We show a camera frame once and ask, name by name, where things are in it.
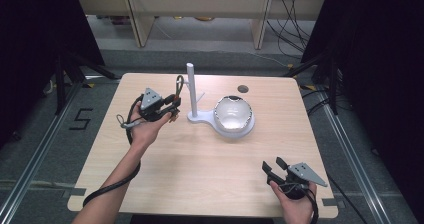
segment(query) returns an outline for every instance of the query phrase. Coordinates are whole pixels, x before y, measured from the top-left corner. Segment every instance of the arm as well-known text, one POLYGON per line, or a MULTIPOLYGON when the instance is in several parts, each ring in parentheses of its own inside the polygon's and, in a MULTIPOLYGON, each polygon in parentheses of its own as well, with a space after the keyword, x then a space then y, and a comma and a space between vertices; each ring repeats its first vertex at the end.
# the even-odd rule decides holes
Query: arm
MULTIPOLYGON (((287 224, 307 224, 311 222, 313 210, 312 204, 307 197, 299 200, 291 200, 280 191, 277 183, 271 181, 270 185, 280 201, 283 208, 283 218, 287 224)), ((309 182, 309 189, 316 195, 317 185, 315 183, 309 182)))
MULTIPOLYGON (((131 120, 140 117, 137 111, 140 105, 140 102, 135 105, 131 120)), ((171 113, 167 113, 158 121, 144 122, 132 128, 133 141, 130 149, 101 187, 121 181, 134 171, 147 148, 156 140, 160 128, 170 117, 171 113)), ((114 223, 128 186, 129 183, 94 198, 78 213, 72 223, 114 223)))

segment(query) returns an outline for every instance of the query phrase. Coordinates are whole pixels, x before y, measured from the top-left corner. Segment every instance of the vertical pole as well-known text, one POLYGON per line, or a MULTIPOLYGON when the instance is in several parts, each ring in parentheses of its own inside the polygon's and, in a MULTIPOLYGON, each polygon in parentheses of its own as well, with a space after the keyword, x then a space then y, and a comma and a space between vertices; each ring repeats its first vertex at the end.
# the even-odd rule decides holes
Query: vertical pole
POLYGON ((188 89, 190 90, 191 115, 197 117, 196 85, 194 83, 194 66, 187 63, 188 89))

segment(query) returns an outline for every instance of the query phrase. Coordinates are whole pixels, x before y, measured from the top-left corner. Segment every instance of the metal bowl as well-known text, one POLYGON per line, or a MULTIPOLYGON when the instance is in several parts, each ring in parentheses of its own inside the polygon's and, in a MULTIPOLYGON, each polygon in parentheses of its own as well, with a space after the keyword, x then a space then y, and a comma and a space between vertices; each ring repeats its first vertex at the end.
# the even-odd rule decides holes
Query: metal bowl
POLYGON ((238 96, 225 96, 215 106, 214 119, 225 132, 242 132, 252 119, 249 103, 238 96))

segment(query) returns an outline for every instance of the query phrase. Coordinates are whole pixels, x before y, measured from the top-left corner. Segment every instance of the gray floor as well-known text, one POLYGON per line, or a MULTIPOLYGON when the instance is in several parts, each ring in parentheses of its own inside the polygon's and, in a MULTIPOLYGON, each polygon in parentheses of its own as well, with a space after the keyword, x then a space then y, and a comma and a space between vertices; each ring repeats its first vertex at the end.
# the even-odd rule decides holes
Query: gray floor
MULTIPOLYGON (((185 62, 193 62, 199 66, 200 73, 279 76, 288 70, 289 64, 299 65, 298 59, 282 55, 280 48, 288 55, 301 55, 294 48, 282 43, 279 48, 277 38, 270 28, 266 30, 262 49, 255 50, 248 20, 214 19, 201 22, 189 17, 159 17, 144 48, 136 46, 129 25, 112 25, 108 19, 97 19, 94 16, 89 16, 88 21, 107 68, 117 74, 175 73, 185 62)), ((271 21, 271 24, 275 28, 279 27, 276 21, 271 21)), ((310 33, 314 22, 299 24, 310 33)), ((300 44, 298 39, 291 36, 288 38, 300 44)), ((85 72, 87 75, 96 75, 90 70, 85 72)), ((299 85, 312 84, 312 73, 313 68, 299 74, 296 77, 299 85)), ((12 223, 69 223, 75 216, 75 213, 67 210, 67 198, 118 86, 117 82, 101 78, 94 79, 91 83, 94 83, 94 86, 81 88, 75 101, 71 103, 30 188, 19 208, 15 210, 12 223), (81 113, 80 116, 90 119, 90 123, 85 130, 73 131, 72 127, 80 127, 82 124, 74 121, 81 108, 92 109, 81 113)), ((309 109, 318 103, 319 95, 305 97, 305 108, 309 109)), ((391 222, 417 223, 384 164, 378 156, 371 153, 372 143, 355 113, 349 110, 349 103, 343 97, 337 100, 340 106, 340 121, 391 222)), ((22 139, 10 141, 0 150, 1 202, 6 201, 14 183, 20 178, 43 139, 54 118, 55 108, 55 92, 52 92, 36 104, 32 114, 21 127, 22 139)), ((310 122, 328 174, 339 184, 368 223, 379 223, 364 198, 324 109, 321 108, 312 114, 310 122)), ((333 186, 333 192, 338 201, 339 215, 333 220, 320 220, 319 223, 361 223, 340 190, 333 186)), ((130 214, 121 214, 117 223, 129 223, 130 219, 130 214)), ((280 218, 274 221, 282 223, 280 218)))

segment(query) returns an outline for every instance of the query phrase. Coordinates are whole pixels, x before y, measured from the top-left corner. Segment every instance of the forearm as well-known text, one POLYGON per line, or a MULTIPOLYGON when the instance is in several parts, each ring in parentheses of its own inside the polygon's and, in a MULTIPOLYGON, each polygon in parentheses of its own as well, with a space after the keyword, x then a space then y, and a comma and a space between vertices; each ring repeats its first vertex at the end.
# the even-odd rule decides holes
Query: forearm
MULTIPOLYGON (((101 188, 128 177, 139 164, 147 147, 148 145, 132 145, 101 188)), ((129 183, 91 200, 80 211, 73 223, 114 223, 128 186, 129 183)))

